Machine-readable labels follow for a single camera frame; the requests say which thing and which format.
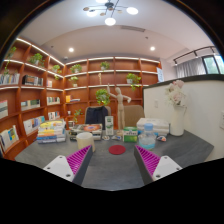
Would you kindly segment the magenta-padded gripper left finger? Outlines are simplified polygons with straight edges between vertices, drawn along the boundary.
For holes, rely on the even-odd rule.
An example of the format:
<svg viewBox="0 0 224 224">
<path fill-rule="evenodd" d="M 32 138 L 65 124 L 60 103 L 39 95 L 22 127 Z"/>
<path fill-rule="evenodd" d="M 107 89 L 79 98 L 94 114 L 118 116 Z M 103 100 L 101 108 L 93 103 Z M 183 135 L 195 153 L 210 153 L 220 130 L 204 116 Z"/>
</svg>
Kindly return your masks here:
<svg viewBox="0 0 224 224">
<path fill-rule="evenodd" d="M 92 155 L 92 146 L 89 145 L 69 156 L 57 156 L 44 167 L 44 170 L 77 185 L 81 185 Z"/>
</svg>

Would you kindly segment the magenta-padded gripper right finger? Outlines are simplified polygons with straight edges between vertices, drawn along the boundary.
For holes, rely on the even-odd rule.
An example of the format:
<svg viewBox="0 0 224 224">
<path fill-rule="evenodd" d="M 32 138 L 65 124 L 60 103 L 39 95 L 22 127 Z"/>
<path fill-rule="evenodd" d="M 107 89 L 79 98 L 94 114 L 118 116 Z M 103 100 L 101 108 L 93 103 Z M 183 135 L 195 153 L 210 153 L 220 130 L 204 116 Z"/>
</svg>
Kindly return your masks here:
<svg viewBox="0 0 224 224">
<path fill-rule="evenodd" d="M 181 170 L 169 156 L 159 157 L 138 145 L 134 148 L 134 156 L 145 185 Z"/>
</svg>

